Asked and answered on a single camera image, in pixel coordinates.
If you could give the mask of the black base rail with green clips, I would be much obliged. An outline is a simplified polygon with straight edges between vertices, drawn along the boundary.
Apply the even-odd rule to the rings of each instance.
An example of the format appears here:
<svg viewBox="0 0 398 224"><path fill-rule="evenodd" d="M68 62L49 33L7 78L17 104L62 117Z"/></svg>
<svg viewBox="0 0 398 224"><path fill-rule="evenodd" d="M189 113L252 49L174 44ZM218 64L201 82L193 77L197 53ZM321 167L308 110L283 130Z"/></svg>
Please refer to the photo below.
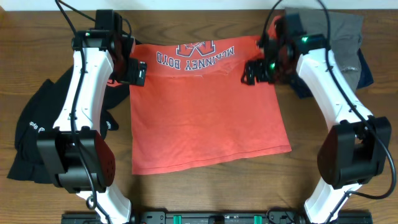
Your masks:
<svg viewBox="0 0 398 224"><path fill-rule="evenodd" d="M93 213L66 213L62 224L102 223L100 216ZM274 210L267 213L165 213L145 212L136 215L129 222L135 224L289 224L310 223L304 215L293 211ZM343 212L330 223L372 224L369 212Z"/></svg>

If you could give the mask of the black garment with white logo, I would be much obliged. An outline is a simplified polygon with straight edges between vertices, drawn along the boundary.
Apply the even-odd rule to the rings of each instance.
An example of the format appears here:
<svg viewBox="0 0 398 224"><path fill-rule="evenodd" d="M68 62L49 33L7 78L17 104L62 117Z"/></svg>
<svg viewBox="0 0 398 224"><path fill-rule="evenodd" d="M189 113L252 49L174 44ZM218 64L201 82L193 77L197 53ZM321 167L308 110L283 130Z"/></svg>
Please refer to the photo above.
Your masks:
<svg viewBox="0 0 398 224"><path fill-rule="evenodd" d="M37 149L37 137L40 132L53 128L63 108L72 74L73 68L70 67L56 82L47 79L25 105L16 125L16 156L7 175L9 179L37 184L52 182ZM119 129L109 110L128 96L127 85L112 83L106 87L100 117L100 135L103 138L108 131Z"/></svg>

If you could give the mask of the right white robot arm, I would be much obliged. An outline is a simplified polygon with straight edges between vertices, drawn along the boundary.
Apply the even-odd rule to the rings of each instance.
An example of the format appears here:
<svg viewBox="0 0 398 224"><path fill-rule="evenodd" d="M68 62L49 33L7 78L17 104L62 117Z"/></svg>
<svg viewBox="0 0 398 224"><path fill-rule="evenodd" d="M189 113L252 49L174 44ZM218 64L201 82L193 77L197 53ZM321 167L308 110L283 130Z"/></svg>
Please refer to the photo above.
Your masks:
<svg viewBox="0 0 398 224"><path fill-rule="evenodd" d="M296 14L273 23L263 33L263 58L245 64L242 83L303 81L317 102L328 128L318 155L320 180L305 201L296 223L370 223L369 215L341 215L344 203L392 164L388 149L391 124L375 117L354 94L335 62L329 34L308 34Z"/></svg>

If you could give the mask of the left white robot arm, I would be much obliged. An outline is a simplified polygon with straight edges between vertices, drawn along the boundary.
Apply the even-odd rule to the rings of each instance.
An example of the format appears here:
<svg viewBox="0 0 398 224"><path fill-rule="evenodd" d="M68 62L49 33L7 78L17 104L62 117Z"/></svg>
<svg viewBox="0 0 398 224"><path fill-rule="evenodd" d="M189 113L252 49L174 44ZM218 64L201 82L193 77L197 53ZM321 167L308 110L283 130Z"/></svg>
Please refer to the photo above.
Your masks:
<svg viewBox="0 0 398 224"><path fill-rule="evenodd" d="M132 203L114 178L116 161L100 133L109 80L143 85L146 64L130 57L136 40L111 30L79 31L72 41L73 73L53 128L37 147L50 180L76 194L96 212L98 223L133 223Z"/></svg>

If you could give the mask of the navy blue folded garment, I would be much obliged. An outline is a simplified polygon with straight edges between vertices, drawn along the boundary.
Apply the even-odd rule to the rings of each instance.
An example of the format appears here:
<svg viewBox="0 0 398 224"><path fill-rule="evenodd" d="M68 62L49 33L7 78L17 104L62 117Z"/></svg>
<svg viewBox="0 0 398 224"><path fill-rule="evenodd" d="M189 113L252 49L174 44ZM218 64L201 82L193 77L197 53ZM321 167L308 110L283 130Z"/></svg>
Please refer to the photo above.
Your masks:
<svg viewBox="0 0 398 224"><path fill-rule="evenodd" d="M361 49L358 49L356 53L335 53L335 60L353 91L374 83L373 75ZM292 76L289 85L300 99L313 96L308 86L298 76Z"/></svg>

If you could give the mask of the grey folded t-shirt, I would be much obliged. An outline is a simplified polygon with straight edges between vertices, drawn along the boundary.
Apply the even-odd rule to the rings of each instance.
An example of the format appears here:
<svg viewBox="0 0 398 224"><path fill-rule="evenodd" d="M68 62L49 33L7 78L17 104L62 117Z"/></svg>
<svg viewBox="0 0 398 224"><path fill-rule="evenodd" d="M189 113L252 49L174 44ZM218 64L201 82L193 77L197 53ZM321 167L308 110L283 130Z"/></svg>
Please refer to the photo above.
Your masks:
<svg viewBox="0 0 398 224"><path fill-rule="evenodd" d="M326 17L323 11L288 7L285 13L299 15L303 29L308 34L327 35ZM358 50L362 44L363 17L341 12L329 12L328 14L331 49L338 68L350 88L355 91L362 71Z"/></svg>

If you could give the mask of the red orange printed t-shirt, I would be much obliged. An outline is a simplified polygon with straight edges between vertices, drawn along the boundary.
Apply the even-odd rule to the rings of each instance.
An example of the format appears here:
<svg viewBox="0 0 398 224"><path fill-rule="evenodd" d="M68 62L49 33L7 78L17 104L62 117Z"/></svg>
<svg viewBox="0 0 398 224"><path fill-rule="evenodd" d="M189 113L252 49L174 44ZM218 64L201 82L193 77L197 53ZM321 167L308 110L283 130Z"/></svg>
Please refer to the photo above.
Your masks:
<svg viewBox="0 0 398 224"><path fill-rule="evenodd" d="M236 159L289 152L273 85L241 82L259 59L259 36L180 45L137 45L147 64L143 86L108 82L128 92L132 173L164 174Z"/></svg>

